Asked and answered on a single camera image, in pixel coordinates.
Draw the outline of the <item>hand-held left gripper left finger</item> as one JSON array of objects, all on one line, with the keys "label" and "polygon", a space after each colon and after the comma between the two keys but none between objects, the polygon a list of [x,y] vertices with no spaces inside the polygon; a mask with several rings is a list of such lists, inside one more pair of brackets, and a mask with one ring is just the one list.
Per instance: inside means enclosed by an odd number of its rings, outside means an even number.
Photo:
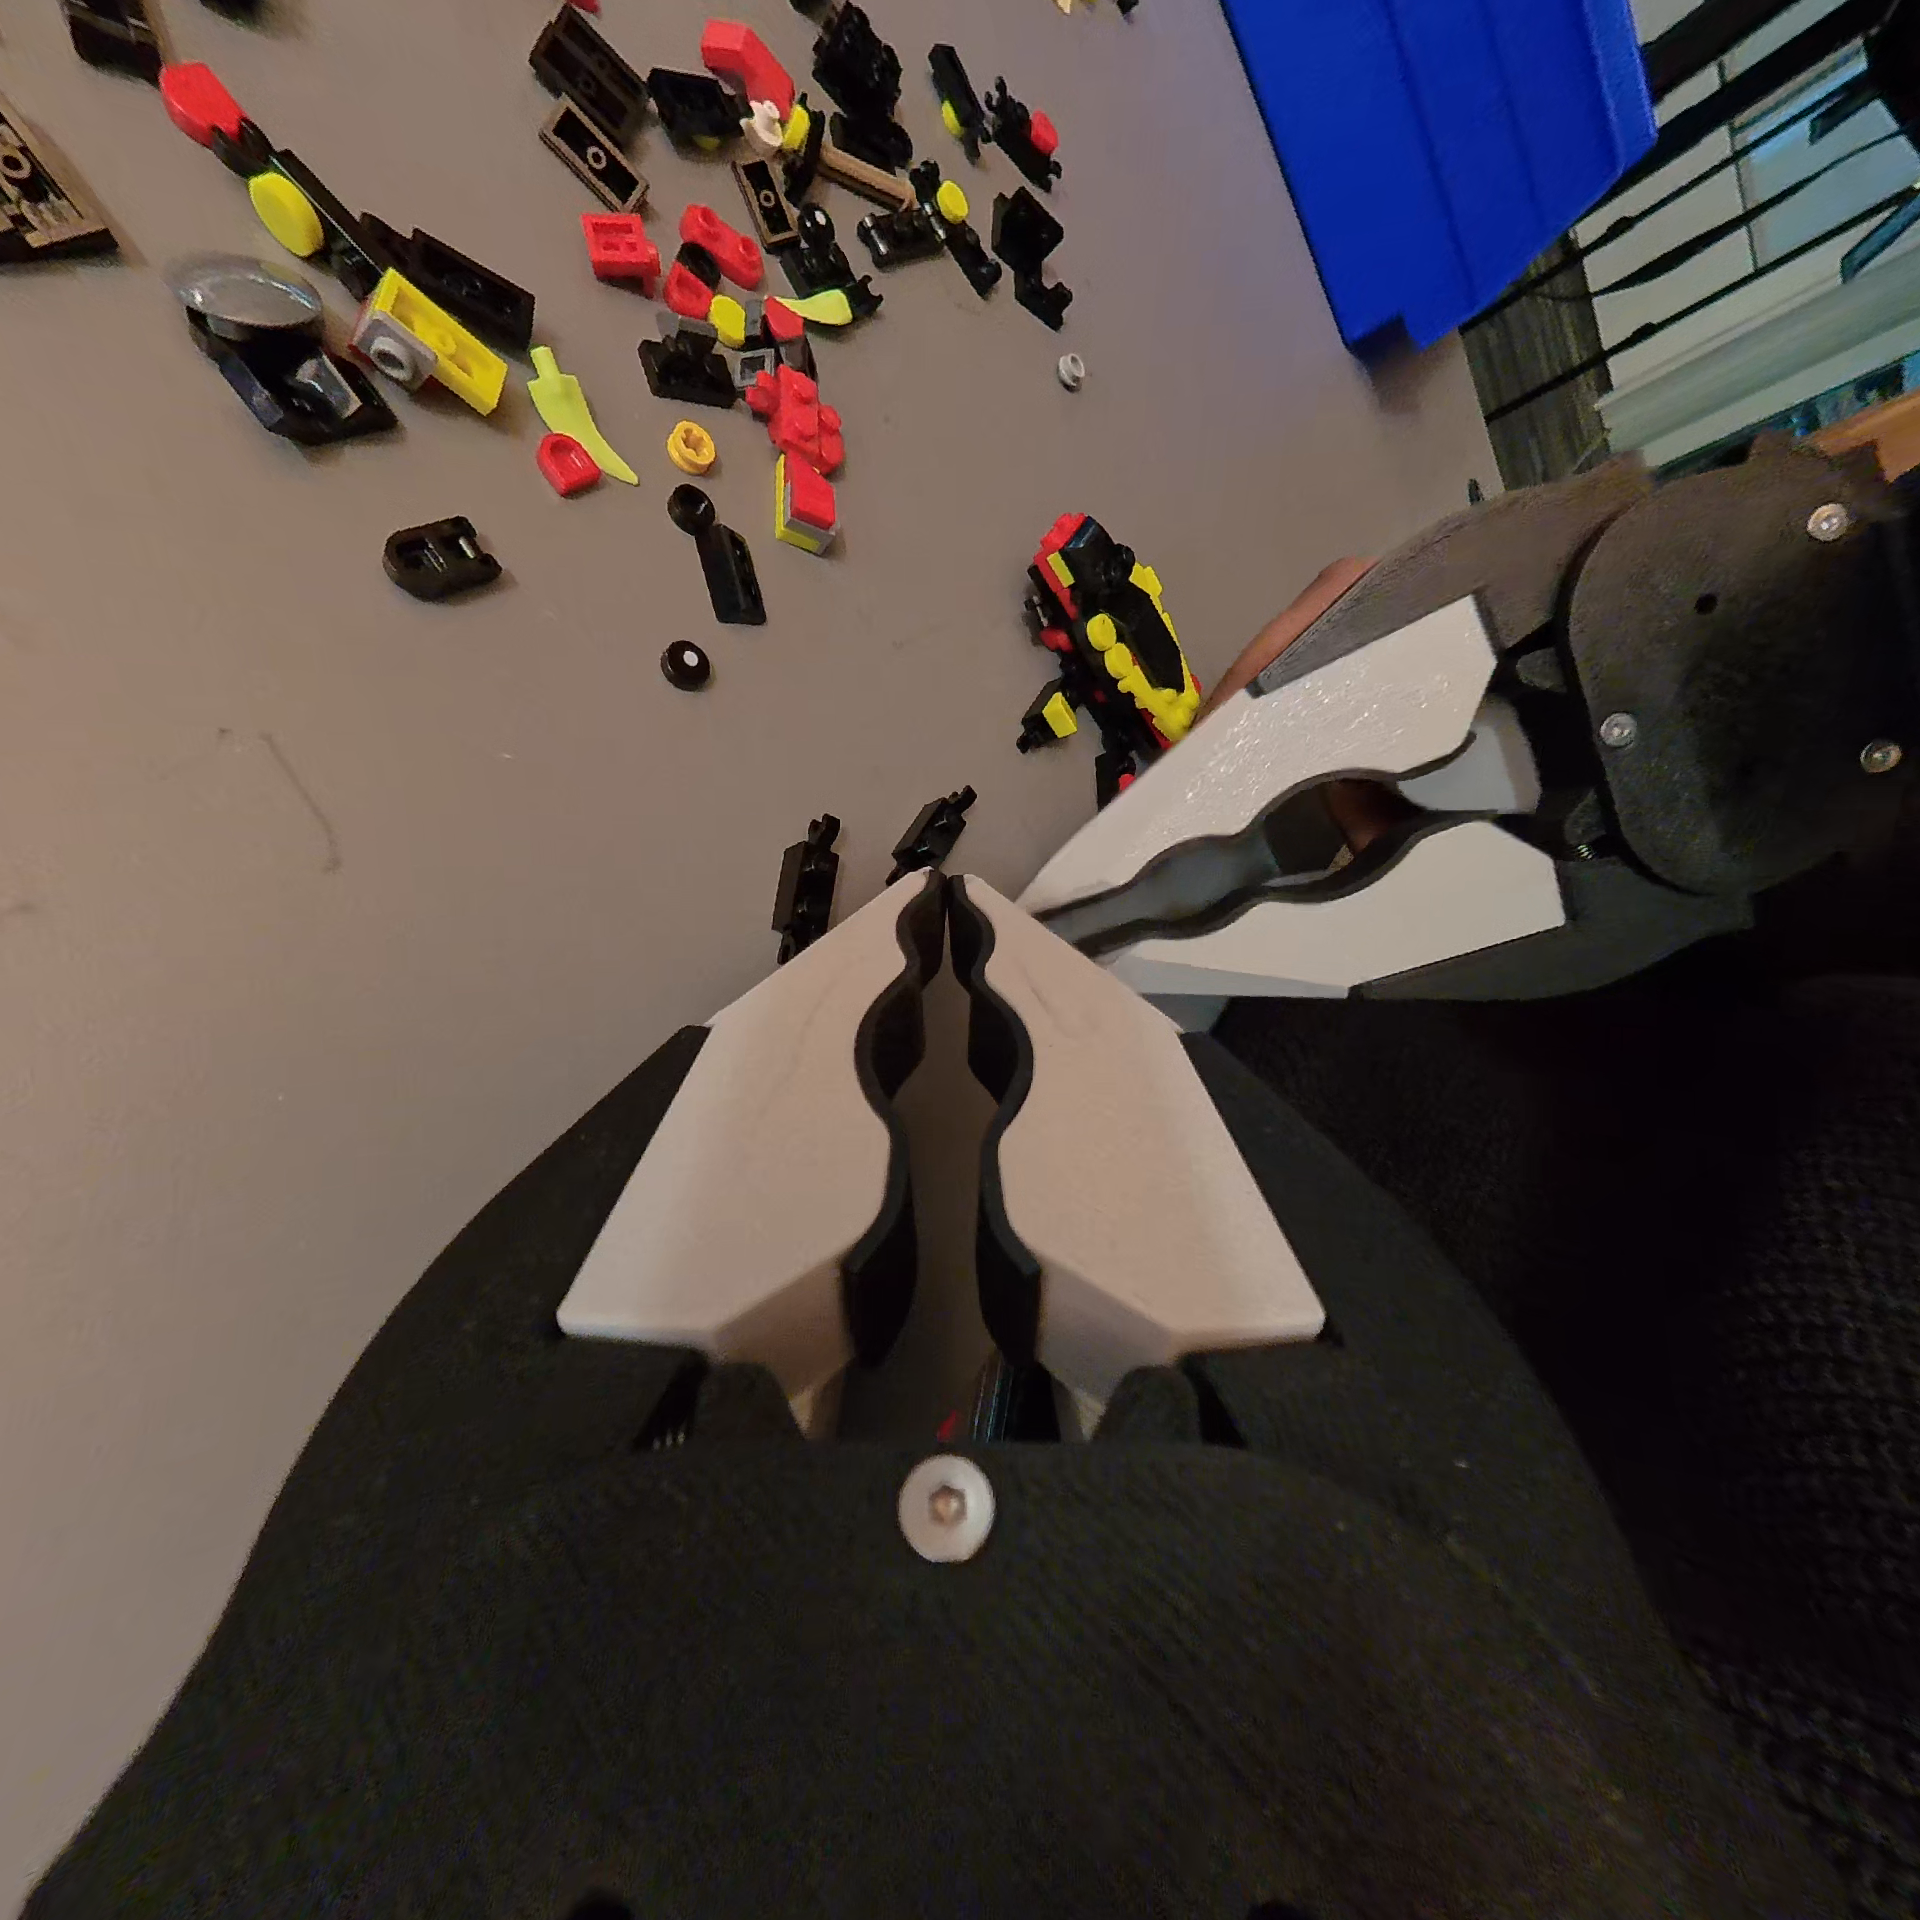
[{"label": "hand-held left gripper left finger", "polygon": [[946,878],[912,870],[698,1031],[559,1303],[569,1336],[766,1369],[804,1433],[895,1344],[918,1236],[897,1092]]}]

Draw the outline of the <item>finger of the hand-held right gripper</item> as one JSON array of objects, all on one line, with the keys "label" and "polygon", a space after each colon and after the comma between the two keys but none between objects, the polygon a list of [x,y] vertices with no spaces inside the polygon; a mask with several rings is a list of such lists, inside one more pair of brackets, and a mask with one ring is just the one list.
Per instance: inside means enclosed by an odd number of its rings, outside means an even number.
[{"label": "finger of the hand-held right gripper", "polygon": [[[1495,668],[1476,604],[1455,599],[1295,679],[1242,688],[1078,832],[1093,829],[1100,845],[1120,852],[1153,854],[1261,823],[1289,801],[1322,796],[1337,780],[1398,789],[1439,775],[1472,756]],[[1420,808],[1415,817],[1424,813],[1500,825],[1487,807]],[[1048,864],[1020,904],[1048,921]]]},{"label": "finger of the hand-held right gripper", "polygon": [[1150,999],[1345,999],[1567,922],[1559,868],[1489,817],[1416,815],[1345,866],[1281,815],[1153,854],[1078,832],[1048,928]]}]

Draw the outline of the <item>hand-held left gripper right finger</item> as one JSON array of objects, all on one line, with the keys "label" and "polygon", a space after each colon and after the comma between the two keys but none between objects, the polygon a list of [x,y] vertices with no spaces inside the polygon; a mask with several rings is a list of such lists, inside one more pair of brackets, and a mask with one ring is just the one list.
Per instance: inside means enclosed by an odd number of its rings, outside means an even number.
[{"label": "hand-held left gripper right finger", "polygon": [[974,876],[949,881],[949,957],[991,1104],[974,1261],[1008,1396],[1080,1442],[1138,1369],[1317,1338],[1186,1033]]}]

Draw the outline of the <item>partly built lego model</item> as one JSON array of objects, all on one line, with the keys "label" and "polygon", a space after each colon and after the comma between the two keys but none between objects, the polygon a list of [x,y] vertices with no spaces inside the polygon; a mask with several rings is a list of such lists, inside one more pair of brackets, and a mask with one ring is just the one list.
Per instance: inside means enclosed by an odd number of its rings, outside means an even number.
[{"label": "partly built lego model", "polygon": [[1024,620],[1052,669],[1022,716],[1017,746],[1060,744],[1089,722],[1104,808],[1186,738],[1201,704],[1160,578],[1097,519],[1068,511],[1029,562]]}]

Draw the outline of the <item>scattered loose lego pieces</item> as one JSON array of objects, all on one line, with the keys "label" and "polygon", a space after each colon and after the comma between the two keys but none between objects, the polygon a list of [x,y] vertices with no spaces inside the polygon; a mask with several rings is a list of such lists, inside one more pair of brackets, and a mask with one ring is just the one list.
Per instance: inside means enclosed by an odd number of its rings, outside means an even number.
[{"label": "scattered loose lego pieces", "polygon": [[[170,60],[148,5],[62,5],[76,54],[154,88],[164,116],[246,188],[287,257],[352,298],[342,349],[300,271],[252,255],[198,255],[168,276],[188,334],[246,414],[277,441],[321,449],[396,430],[389,391],[442,393],[489,418],[514,366],[527,369],[542,439],[534,464],[557,496],[634,468],[591,416],[580,382],[537,338],[537,297],[432,230],[352,209],[278,144],[204,62]],[[1012,276],[1017,303],[1057,326],[1072,290],[1048,278],[1063,228],[1045,193],[1063,173],[1046,112],[1006,79],[978,88],[946,40],[927,47],[941,125],[978,160],[996,149],[1022,175],[996,193],[991,228],[897,116],[905,63],[862,5],[797,5],[814,22],[810,87],[735,18],[701,28],[697,68],[639,73],[598,29],[596,5],[557,5],[530,53],[551,101],[538,144],[594,207],[580,217],[598,282],[658,303],[637,345],[650,396],[762,424],[774,449],[774,538],[822,556],[838,537],[832,488],[842,418],[820,393],[810,335],[880,312],[818,201],[836,184],[869,204],[854,239],[876,269],[946,255],[978,297]]]}]

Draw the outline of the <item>person's right hand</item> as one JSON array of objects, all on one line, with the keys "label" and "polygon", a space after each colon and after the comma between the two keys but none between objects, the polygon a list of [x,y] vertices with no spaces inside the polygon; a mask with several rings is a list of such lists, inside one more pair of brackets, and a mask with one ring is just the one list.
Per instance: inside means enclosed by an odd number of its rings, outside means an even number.
[{"label": "person's right hand", "polygon": [[1266,672],[1268,665],[1273,665],[1297,637],[1303,637],[1313,622],[1330,613],[1332,605],[1350,591],[1373,565],[1375,562],[1370,557],[1340,557],[1320,566],[1306,586],[1303,586],[1261,625],[1254,637],[1246,641],[1246,647],[1210,685],[1210,692],[1199,704],[1196,719],[1201,722],[1250,680],[1256,680],[1261,672]]}]

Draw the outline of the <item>blue plastic bin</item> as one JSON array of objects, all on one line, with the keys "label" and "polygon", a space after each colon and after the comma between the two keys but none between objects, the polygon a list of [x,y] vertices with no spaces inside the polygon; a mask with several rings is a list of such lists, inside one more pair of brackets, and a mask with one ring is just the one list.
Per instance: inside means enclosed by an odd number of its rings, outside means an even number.
[{"label": "blue plastic bin", "polygon": [[1648,156],[1626,2],[1226,2],[1356,354],[1473,320]]}]

